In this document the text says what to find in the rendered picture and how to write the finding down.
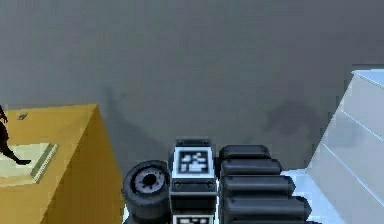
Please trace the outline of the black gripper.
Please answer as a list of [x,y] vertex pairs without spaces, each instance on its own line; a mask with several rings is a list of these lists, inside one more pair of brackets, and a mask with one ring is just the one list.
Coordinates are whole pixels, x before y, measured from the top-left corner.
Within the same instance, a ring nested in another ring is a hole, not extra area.
[[134,166],[121,190],[129,217],[137,224],[168,224],[169,181],[165,161],[149,160]]

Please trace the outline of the yellow wooden cabinet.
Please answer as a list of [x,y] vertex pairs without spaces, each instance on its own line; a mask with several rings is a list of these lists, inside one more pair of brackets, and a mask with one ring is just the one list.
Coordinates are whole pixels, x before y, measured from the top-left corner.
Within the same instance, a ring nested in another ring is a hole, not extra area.
[[59,148],[39,183],[0,188],[0,224],[122,224],[122,177],[96,104],[7,116],[11,144]]

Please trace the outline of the dark brown statue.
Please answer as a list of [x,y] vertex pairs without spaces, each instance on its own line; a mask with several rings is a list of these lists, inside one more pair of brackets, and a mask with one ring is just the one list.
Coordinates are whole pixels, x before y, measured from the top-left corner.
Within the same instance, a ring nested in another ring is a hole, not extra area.
[[27,164],[30,164],[31,161],[28,160],[28,159],[19,159],[15,154],[14,152],[9,148],[8,146],[8,139],[9,139],[9,135],[8,135],[8,132],[7,132],[7,128],[5,126],[5,123],[8,122],[8,118],[7,116],[5,115],[5,112],[2,108],[2,106],[0,105],[0,152],[12,159],[16,164],[18,165],[27,165]]

